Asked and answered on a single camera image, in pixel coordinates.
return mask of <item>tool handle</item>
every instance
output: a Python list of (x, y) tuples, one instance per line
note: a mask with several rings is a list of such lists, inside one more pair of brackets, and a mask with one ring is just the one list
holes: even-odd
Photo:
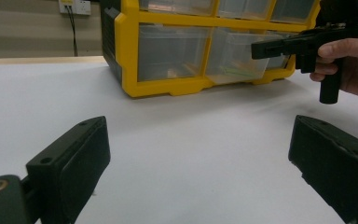
[(332, 105), (338, 101), (343, 59), (337, 59), (335, 64), (338, 66), (338, 71), (334, 75), (325, 76), (324, 80), (321, 82), (319, 102), (322, 104)]

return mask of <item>power outlet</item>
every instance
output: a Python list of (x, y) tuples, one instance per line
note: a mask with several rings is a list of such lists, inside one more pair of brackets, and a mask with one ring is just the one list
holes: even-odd
[(76, 1), (76, 14), (91, 15), (90, 1), (84, 1), (84, 0), (75, 0), (75, 1)]
[(60, 12), (67, 14), (68, 10), (66, 7), (70, 7), (72, 9), (72, 13), (76, 14), (76, 1), (75, 0), (58, 0), (58, 4), (60, 5)]

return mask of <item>human hand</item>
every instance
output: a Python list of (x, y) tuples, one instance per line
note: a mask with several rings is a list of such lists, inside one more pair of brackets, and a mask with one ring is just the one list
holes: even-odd
[(338, 68), (333, 61), (344, 58), (340, 88), (358, 95), (358, 39), (348, 38), (322, 45), (316, 60), (315, 72), (310, 74), (313, 81), (322, 81), (325, 76), (334, 75)]

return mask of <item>yellow frame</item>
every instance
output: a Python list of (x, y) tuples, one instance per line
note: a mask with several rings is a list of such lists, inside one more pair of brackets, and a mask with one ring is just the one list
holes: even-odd
[[(178, 14), (164, 14), (142, 11), (138, 0), (121, 0), (121, 13), (115, 19), (116, 60), (122, 67), (122, 88), (132, 97), (168, 93), (170, 95), (184, 95), (199, 92), (205, 88), (211, 88), (214, 84), (205, 76), (205, 68), (208, 62), (208, 53), (211, 46), (211, 38), (207, 40), (204, 52), (201, 74), (195, 77), (177, 79), (155, 80), (138, 82), (138, 38), (139, 24), (144, 22), (162, 23), (164, 25), (204, 26), (204, 27), (228, 27), (232, 29), (246, 29), (265, 32), (274, 30), (278, 32), (298, 33), (311, 29), (315, 25), (319, 13), (319, 1), (315, 1), (310, 17), (305, 24), (290, 24), (270, 22), (272, 10), (276, 0), (272, 0), (268, 16), (265, 21), (248, 21), (219, 18), (219, 0), (215, 0), (213, 14), (211, 16), (191, 16)], [(274, 79), (290, 77), (295, 71), (295, 57), (291, 57), (286, 68), (273, 69), (265, 72), (263, 78), (249, 81), (253, 84), (266, 84)]]

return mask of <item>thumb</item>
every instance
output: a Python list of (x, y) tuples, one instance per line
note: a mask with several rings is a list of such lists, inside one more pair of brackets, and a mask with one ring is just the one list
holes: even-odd
[(323, 58), (343, 58), (347, 56), (358, 58), (358, 39), (347, 38), (322, 45), (318, 54)]

